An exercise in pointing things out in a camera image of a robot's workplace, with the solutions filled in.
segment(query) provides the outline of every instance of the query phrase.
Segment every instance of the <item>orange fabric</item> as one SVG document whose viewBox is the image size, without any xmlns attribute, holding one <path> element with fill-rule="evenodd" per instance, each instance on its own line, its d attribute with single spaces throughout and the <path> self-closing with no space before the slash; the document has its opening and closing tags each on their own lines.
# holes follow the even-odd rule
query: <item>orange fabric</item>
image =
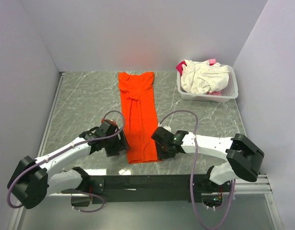
<svg viewBox="0 0 295 230">
<path fill-rule="evenodd" d="M 151 138 L 158 127 L 153 80 L 153 72 L 118 74 L 122 113 L 126 119 L 124 132 L 131 148 L 127 151 L 130 164 L 158 160 L 156 145 Z"/>
</svg>

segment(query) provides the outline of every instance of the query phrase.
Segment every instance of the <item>white cloth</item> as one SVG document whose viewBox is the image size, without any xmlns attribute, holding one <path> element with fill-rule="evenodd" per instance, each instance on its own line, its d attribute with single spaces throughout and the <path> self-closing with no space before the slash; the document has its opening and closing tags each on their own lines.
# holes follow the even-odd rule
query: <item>white cloth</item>
<svg viewBox="0 0 295 230">
<path fill-rule="evenodd" d="M 182 65 L 183 74 L 181 87 L 189 93 L 206 94 L 221 91 L 228 86 L 229 67 L 219 62 L 213 66 L 209 61 L 197 62 L 185 60 L 187 65 Z"/>
</svg>

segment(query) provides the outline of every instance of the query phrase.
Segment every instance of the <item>laundry basket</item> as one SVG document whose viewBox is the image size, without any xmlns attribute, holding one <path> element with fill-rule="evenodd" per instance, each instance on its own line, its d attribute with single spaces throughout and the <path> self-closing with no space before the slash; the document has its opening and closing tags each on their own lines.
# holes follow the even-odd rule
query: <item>laundry basket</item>
<svg viewBox="0 0 295 230">
<path fill-rule="evenodd" d="M 232 67 L 230 69 L 228 86 L 223 89 L 222 96 L 207 95 L 207 94 L 196 94 L 185 92 L 180 87 L 180 73 L 177 71 L 177 89 L 180 92 L 181 98 L 185 100 L 204 101 L 204 102 L 218 102 L 224 103 L 230 99 L 235 99 L 238 96 L 238 86 L 236 81 L 236 75 Z"/>
</svg>

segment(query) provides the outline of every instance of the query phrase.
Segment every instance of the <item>cable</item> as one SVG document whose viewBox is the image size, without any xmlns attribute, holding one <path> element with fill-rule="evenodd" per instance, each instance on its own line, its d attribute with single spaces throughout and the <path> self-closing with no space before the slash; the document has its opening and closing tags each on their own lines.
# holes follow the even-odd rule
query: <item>cable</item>
<svg viewBox="0 0 295 230">
<path fill-rule="evenodd" d="M 196 131 L 197 131 L 197 128 L 198 128 L 198 125 L 199 125 L 199 118 L 197 117 L 197 115 L 190 111 L 190 110 L 176 110 L 176 111 L 173 111 L 171 113 L 169 113 L 168 115 L 166 115 L 160 122 L 160 124 L 162 124 L 162 122 L 170 115 L 174 114 L 174 113 L 177 113 L 177 112 L 186 112 L 186 113 L 190 113 L 190 114 L 193 114 L 195 119 L 196 119 L 196 123 L 195 123 L 195 127 L 194 127 L 194 130 L 193 130 L 193 134 L 196 135 Z M 225 221 L 226 217 L 227 217 L 227 214 L 229 212 L 229 209 L 230 209 L 230 206 L 231 206 L 231 203 L 232 203 L 232 200 L 233 200 L 233 192 L 235 190 L 235 184 L 236 184 L 236 180 L 233 180 L 232 181 L 232 184 L 231 184 L 231 187 L 230 187 L 230 192 L 229 192 L 229 196 L 228 198 L 226 199 L 226 201 L 228 201 L 228 206 L 227 206 L 227 209 L 226 209 L 226 212 L 222 218 L 222 220 L 220 221 L 220 223 L 214 227 L 214 228 L 208 228 L 203 222 L 202 222 L 202 219 L 201 217 L 199 216 L 198 212 L 197 212 L 197 208 L 196 208 L 196 205 L 195 205 L 195 200 L 194 200 L 194 193 L 193 193 L 193 177 L 194 177 L 194 171 L 195 171 L 195 166 L 196 166 L 196 161 L 197 161 L 197 157 L 198 157 L 198 152 L 199 152 L 199 146 L 197 144 L 197 140 L 196 138 L 194 138 L 194 143 L 195 143 L 195 157 L 194 157 L 194 161 L 193 161 L 193 168 L 192 168 L 192 172 L 191 172 L 191 176 L 190 176 L 190 196 L 191 196 L 191 202 L 192 202 L 192 207 L 193 207 L 193 210 L 194 210 L 194 214 L 196 215 L 197 219 L 199 220 L 201 226 L 203 228 L 205 228 L 206 230 L 216 230 L 218 229 L 222 224 L 223 222 Z"/>
<path fill-rule="evenodd" d="M 104 118 L 103 118 L 103 119 L 105 119 L 106 116 L 107 116 L 108 114 L 110 114 L 110 113 L 118 113 L 118 114 L 121 115 L 121 117 L 122 117 L 122 119 L 123 119 L 123 125 L 122 125 L 122 127 L 121 127 L 116 133 L 114 133 L 114 134 L 112 134 L 112 135 L 110 135 L 110 136 L 102 137 L 102 138 L 93 138 L 93 139 L 90 139 L 90 140 L 84 140 L 84 141 L 81 141 L 81 142 L 78 142 L 78 143 L 74 144 L 73 146 L 68 146 L 67 148 L 61 150 L 60 152 L 58 152 L 58 153 L 52 155 L 52 156 L 49 157 L 48 159 L 42 160 L 42 161 L 40 161 L 39 163 L 36 163 L 35 165 L 31 166 L 30 168 L 24 170 L 21 174 L 18 175 L 18 177 L 15 178 L 15 180 L 14 180 L 14 181 L 12 182 L 12 184 L 10 185 L 10 188 L 9 188 L 9 190 L 8 190 L 8 194 L 7 194 L 7 203 L 8 203 L 8 205 L 9 205 L 11 208 L 21 208 L 21 207 L 24 206 L 23 204 L 20 204 L 20 205 L 18 205 L 18 206 L 13 205 L 13 204 L 11 203 L 11 193 L 12 193 L 12 190 L 13 190 L 14 186 L 16 185 L 16 183 L 17 183 L 17 182 L 18 182 L 18 181 L 19 181 L 19 180 L 20 180 L 20 179 L 21 179 L 26 173 L 30 172 L 32 169 L 34 169 L 34 168 L 36 168 L 36 167 L 38 167 L 38 166 L 40 166 L 40 165 L 46 163 L 47 161 L 49 161 L 49 160 L 51 160 L 51 159 L 53 159 L 53 158 L 56 158 L 56 157 L 62 155 L 63 153 L 65 153 L 65 152 L 67 152 L 67 151 L 71 150 L 72 148 L 75 148 L 75 147 L 77 147 L 77 146 L 79 146 L 79 145 L 82 145 L 82 144 L 85 144 L 85 143 L 88 143 L 88 142 L 91 142 L 91 141 L 95 141 L 95 140 L 109 139 L 109 138 L 115 137 L 117 134 L 119 134 L 119 133 L 124 129 L 124 126 L 125 126 L 125 117 L 123 116 L 123 114 L 122 114 L 120 111 L 118 111 L 118 110 L 111 110 L 111 111 L 107 112 L 107 113 L 104 115 Z M 101 199 L 101 200 L 103 201 L 103 204 L 101 205 L 100 208 L 98 208 L 98 209 L 96 209 L 96 210 L 92 210 L 92 211 L 84 211 L 84 210 L 82 210 L 82 212 L 95 212 L 95 211 L 98 211 L 98 210 L 102 209 L 102 207 L 103 207 L 103 206 L 105 205 L 105 203 L 106 203 L 105 200 L 104 200 L 102 197 L 98 196 L 98 195 L 95 195 L 95 194 L 87 194 L 87 195 L 94 196 L 94 197 L 97 197 L 97 198 Z"/>
</svg>

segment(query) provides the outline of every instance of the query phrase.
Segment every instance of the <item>gray marble tabletop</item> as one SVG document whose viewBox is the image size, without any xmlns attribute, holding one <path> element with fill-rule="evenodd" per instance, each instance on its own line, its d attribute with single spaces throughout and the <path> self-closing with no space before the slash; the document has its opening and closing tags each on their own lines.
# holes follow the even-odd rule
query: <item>gray marble tabletop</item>
<svg viewBox="0 0 295 230">
<path fill-rule="evenodd" d="M 226 103 L 183 100 L 177 91 L 176 76 L 175 71 L 155 72 L 153 87 L 159 121 L 169 112 L 188 109 L 195 112 L 200 119 L 197 132 L 200 135 L 233 137 L 235 133 L 245 133 L 235 100 Z M 81 132 L 99 126 L 107 111 L 121 110 L 118 72 L 66 72 L 62 77 L 62 86 L 41 155 L 51 153 L 70 143 Z M 117 114 L 109 115 L 108 118 L 121 124 L 121 118 Z M 179 129 L 193 131 L 195 119 L 191 114 L 177 113 L 169 117 L 164 125 L 171 126 L 174 133 Z M 194 154 L 180 153 L 174 159 L 166 161 L 128 164 L 126 153 L 106 157 L 103 149 L 73 162 L 65 170 L 80 166 L 92 174 L 188 174 L 191 172 L 193 159 Z M 221 159 L 200 154 L 196 173 L 206 173 L 210 166 L 223 162 Z"/>
</svg>

